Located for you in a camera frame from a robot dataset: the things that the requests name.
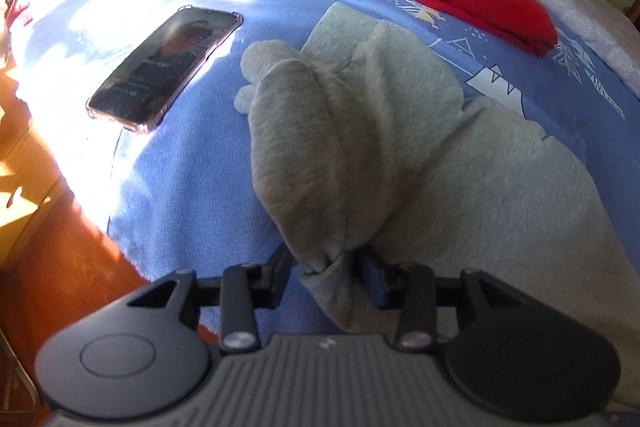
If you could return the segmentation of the grey sweatpants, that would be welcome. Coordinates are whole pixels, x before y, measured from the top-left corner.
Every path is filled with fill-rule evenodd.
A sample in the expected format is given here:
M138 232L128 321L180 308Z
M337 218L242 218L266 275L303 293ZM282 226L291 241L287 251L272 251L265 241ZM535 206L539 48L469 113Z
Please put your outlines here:
M467 98L412 32L332 5L301 49L244 52L255 193L314 301L340 329L393 335L350 266L484 270L605 335L639 405L639 277L584 164L536 122Z

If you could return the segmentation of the blue patterned bed sheet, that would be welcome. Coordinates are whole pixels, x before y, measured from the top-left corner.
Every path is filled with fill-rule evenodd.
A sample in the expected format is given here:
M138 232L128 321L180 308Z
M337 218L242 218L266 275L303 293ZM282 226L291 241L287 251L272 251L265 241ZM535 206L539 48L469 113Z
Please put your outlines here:
M174 15L238 13L148 133L88 114ZM264 335L393 335L352 277L369 245L498 277L620 349L639 336L639 103L568 29L537 58L410 0L65 0L12 52L90 220L150 280L264 262L296 281Z

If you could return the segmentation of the black smartphone in clear case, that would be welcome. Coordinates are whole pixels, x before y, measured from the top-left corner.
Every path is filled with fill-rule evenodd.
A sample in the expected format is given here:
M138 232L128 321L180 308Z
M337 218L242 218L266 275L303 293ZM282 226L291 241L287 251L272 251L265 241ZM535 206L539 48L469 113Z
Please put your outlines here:
M183 5L88 98L88 115L136 133L155 130L184 87L242 23L237 12Z

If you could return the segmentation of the red folded garment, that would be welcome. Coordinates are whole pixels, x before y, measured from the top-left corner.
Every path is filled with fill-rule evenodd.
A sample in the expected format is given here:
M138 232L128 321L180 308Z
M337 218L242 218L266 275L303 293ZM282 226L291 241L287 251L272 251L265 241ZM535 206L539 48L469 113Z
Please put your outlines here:
M416 0L542 57L558 43L554 23L537 0Z

